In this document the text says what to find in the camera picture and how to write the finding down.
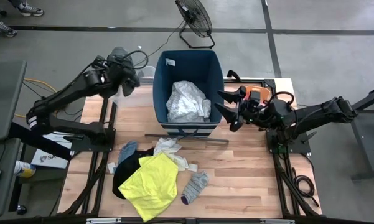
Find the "orange component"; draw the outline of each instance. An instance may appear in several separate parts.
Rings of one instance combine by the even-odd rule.
[[[250,91],[257,91],[260,93],[260,103],[263,103],[264,100],[269,100],[271,97],[271,92],[269,89],[259,86],[246,86],[246,96],[245,100],[247,100],[250,96]]]

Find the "concrete floor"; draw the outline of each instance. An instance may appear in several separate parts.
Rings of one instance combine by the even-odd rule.
[[[273,29],[374,30],[374,0],[267,0]],[[168,0],[29,0],[46,10],[41,18],[21,18],[6,1],[10,25],[175,28],[181,22]],[[202,0],[214,28],[265,29],[260,0]],[[169,32],[54,32],[20,31],[14,39],[0,36],[0,61],[26,60],[26,77],[65,86],[97,54],[113,47],[149,53],[166,41]],[[202,44],[194,34],[185,35]],[[267,34],[214,33],[223,72],[242,77],[274,77]],[[310,105],[342,95],[352,103],[374,89],[374,35],[274,35],[282,77],[292,78],[298,103]],[[162,50],[186,49],[173,35]],[[160,52],[150,58],[155,66]],[[17,106],[25,114],[37,99],[22,89]],[[77,111],[83,100],[70,105]],[[63,118],[73,119],[65,114]],[[374,180],[353,184],[350,176],[367,167],[350,125],[328,124],[311,140],[317,190],[324,215],[374,222]],[[33,185],[22,200],[26,216],[48,215],[63,180]],[[16,217],[7,214],[2,218]]]

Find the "clothing pile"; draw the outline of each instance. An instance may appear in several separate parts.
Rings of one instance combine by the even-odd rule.
[[[169,111],[167,119],[171,123],[210,122],[211,102],[192,82],[173,83],[166,107]]]
[[[130,141],[120,152],[112,192],[127,199],[135,207],[144,222],[161,214],[177,196],[177,174],[194,167],[176,153],[181,146],[176,139],[160,138],[155,148],[137,151],[138,142]],[[205,171],[192,175],[181,195],[188,205],[208,183]]]

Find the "white cloth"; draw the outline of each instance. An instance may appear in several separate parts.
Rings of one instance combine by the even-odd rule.
[[[184,171],[188,169],[187,159],[181,156],[177,156],[174,153],[178,152],[181,146],[177,144],[176,138],[160,138],[156,143],[154,149],[154,156],[163,152],[168,156],[174,163],[179,167],[179,171]]]
[[[210,105],[210,100],[192,82],[175,82],[166,103],[167,119],[174,123],[209,122]]]

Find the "floor fan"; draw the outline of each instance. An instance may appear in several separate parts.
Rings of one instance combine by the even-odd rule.
[[[179,8],[181,16],[184,18],[184,25],[180,31],[180,38],[192,49],[201,48],[213,48],[215,43],[212,38],[212,22],[210,21],[209,15],[206,9],[199,0],[176,0],[175,4]],[[191,46],[182,36],[185,27],[189,26],[193,32],[195,32],[199,37],[206,38],[209,37],[213,44],[210,46]]]

